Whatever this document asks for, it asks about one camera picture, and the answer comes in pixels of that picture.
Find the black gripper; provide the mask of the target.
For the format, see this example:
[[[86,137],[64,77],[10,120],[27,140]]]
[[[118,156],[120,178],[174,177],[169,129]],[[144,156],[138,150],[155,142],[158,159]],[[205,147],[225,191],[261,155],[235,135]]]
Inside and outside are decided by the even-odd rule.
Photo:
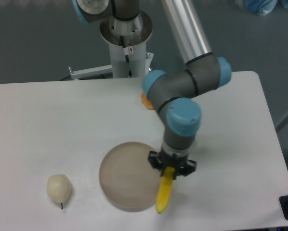
[[[195,172],[197,168],[197,162],[194,160],[188,160],[188,155],[179,157],[177,154],[173,154],[170,156],[164,150],[161,150],[159,153],[156,151],[150,151],[148,161],[153,169],[160,169],[161,177],[164,175],[167,167],[174,168],[175,179],[178,176],[186,177]]]

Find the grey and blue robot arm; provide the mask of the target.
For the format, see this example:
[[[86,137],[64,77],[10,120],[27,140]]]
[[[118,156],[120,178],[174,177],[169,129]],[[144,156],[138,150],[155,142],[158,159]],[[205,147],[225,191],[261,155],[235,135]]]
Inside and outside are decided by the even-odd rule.
[[[189,0],[164,0],[163,8],[174,33],[185,70],[174,76],[149,70],[146,42],[152,35],[150,17],[137,0],[75,0],[84,24],[100,21],[100,32],[110,49],[114,78],[142,77],[144,96],[165,126],[160,152],[150,152],[149,163],[162,176],[188,176],[196,170],[189,149],[200,127],[201,110],[193,99],[226,85],[231,66],[214,56],[195,7]]]

